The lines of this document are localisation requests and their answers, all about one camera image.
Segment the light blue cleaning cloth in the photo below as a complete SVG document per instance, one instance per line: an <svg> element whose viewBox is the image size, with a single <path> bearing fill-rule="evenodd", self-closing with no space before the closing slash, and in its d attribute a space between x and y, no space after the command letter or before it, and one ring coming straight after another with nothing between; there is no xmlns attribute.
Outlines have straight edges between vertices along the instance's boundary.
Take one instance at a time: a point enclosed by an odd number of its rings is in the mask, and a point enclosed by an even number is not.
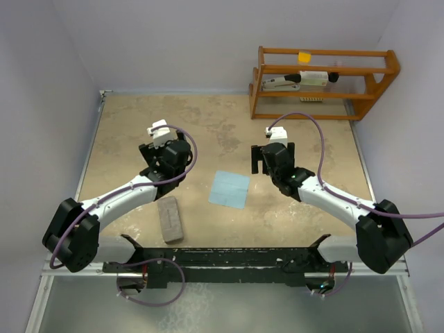
<svg viewBox="0 0 444 333"><path fill-rule="evenodd" d="M237 173L217 171L208 201L242 210L246 204L250 178Z"/></svg>

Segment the grey-brown glasses case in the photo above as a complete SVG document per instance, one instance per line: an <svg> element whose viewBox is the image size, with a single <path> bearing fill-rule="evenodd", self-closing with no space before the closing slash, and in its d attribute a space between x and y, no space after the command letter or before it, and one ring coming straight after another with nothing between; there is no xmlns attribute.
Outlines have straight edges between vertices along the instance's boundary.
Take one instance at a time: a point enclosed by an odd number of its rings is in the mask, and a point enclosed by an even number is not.
<svg viewBox="0 0 444 333"><path fill-rule="evenodd" d="M184 239L177 199L174 196L157 202L162 238L166 244L178 244Z"/></svg>

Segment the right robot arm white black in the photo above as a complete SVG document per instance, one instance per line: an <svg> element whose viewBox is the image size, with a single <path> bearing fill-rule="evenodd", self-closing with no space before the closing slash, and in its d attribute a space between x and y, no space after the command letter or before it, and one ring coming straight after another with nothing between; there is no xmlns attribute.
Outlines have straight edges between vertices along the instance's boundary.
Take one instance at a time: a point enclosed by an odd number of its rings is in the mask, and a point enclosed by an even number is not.
<svg viewBox="0 0 444 333"><path fill-rule="evenodd" d="M328 189L317 175L295 165L295 145L274 142L252 146L252 173L270 176L280 193L317 207L350 227L350 237L327 236L308 256L315 271L333 262L361 262L376 273L387 272L413 246L413 239L394 203L373 203L339 189Z"/></svg>

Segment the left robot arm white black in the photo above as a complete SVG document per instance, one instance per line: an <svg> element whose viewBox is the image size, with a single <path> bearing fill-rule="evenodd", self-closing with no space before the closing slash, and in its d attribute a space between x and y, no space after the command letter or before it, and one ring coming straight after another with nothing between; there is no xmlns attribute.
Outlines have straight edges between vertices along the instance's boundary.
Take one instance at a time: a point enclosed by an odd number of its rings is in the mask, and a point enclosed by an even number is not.
<svg viewBox="0 0 444 333"><path fill-rule="evenodd" d="M137 207L153 203L172 192L193 169L198 149L194 138L176 128L172 138L160 136L163 125L149 129L152 143L139 146L147 167L126 184L95 198L62 201L44 233L50 251L49 266L72 273L92 263L99 251L101 231Z"/></svg>

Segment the staples strip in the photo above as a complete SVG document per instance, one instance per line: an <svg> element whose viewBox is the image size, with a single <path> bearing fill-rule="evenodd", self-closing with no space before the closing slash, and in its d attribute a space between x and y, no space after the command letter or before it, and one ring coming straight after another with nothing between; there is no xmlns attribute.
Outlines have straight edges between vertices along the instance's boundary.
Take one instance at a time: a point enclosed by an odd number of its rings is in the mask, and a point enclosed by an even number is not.
<svg viewBox="0 0 444 333"><path fill-rule="evenodd" d="M324 99L317 97L300 97L300 101L305 103L322 103Z"/></svg>

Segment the wooden shelf rack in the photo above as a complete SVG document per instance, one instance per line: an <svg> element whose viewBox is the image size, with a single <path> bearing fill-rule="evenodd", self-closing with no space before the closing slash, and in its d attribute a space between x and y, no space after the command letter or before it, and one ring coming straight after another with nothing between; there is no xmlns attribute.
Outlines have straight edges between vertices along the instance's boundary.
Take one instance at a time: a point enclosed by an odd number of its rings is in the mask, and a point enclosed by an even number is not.
<svg viewBox="0 0 444 333"><path fill-rule="evenodd" d="M315 114L315 119L360 121L400 73L395 51L258 48L249 84L251 119L276 119L257 112L259 99L299 98L349 101L351 115Z"/></svg>

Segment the white stapler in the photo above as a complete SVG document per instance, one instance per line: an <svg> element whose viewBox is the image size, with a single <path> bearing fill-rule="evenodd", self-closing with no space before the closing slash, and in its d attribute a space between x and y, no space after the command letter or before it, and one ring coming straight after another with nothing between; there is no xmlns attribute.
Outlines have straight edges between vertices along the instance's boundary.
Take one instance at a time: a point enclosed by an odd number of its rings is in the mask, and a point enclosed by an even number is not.
<svg viewBox="0 0 444 333"><path fill-rule="evenodd" d="M300 74L288 74L262 82L262 91L290 92L300 89Z"/></svg>

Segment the white red box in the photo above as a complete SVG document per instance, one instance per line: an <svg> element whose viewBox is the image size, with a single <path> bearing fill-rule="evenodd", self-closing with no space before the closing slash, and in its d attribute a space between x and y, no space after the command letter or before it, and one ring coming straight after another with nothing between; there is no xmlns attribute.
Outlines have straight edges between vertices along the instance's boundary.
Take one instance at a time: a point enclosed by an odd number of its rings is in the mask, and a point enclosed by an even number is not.
<svg viewBox="0 0 444 333"><path fill-rule="evenodd" d="M326 86L328 84L328 73L326 71L301 71L300 84L307 86Z"/></svg>

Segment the black round knob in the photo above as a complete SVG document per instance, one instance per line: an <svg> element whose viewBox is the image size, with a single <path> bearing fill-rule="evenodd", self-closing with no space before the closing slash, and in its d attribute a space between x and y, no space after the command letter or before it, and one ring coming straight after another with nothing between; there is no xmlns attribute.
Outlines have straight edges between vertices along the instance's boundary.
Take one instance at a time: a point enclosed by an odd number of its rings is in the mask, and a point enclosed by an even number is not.
<svg viewBox="0 0 444 333"><path fill-rule="evenodd" d="M330 72L328 74L328 81L330 83L336 83L338 81L338 79L339 79L339 73L337 73L337 72Z"/></svg>

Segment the yellow sticky note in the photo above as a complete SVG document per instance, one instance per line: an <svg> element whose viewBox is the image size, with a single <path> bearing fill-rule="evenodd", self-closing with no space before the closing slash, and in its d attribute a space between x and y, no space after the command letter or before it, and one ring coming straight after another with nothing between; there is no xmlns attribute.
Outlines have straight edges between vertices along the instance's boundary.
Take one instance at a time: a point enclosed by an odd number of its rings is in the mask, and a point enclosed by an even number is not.
<svg viewBox="0 0 444 333"><path fill-rule="evenodd" d="M299 65L308 65L311 62L311 53L308 51L299 51L298 52L298 64Z"/></svg>

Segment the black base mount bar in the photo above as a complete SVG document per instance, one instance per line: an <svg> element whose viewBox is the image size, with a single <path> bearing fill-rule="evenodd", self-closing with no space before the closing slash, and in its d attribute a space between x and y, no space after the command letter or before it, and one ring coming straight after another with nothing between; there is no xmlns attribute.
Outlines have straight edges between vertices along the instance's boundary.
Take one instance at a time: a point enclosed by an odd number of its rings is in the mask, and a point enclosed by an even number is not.
<svg viewBox="0 0 444 333"><path fill-rule="evenodd" d="M322 236L309 247L143 248L137 246L126 264L106 262L103 270L120 278L141 273L147 289L170 283L285 284L303 287L306 277L330 278L348 265L328 263L318 253Z"/></svg>

